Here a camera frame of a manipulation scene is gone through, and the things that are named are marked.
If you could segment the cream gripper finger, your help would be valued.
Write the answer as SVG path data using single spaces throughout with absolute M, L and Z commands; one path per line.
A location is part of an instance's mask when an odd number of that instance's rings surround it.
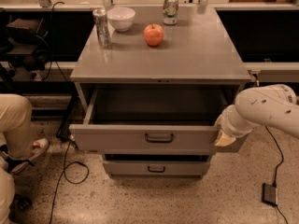
M 217 138 L 214 142 L 214 145 L 216 147 L 228 147 L 230 146 L 234 141 L 236 140 L 235 137 L 232 137 L 228 134 L 226 134 L 223 131 L 219 131 Z

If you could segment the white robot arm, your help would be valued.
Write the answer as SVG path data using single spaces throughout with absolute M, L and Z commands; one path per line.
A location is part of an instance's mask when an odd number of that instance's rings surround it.
M 299 137 L 299 105 L 293 89 L 285 84 L 245 89 L 219 115 L 216 147 L 228 147 L 258 126 L 276 128 Z

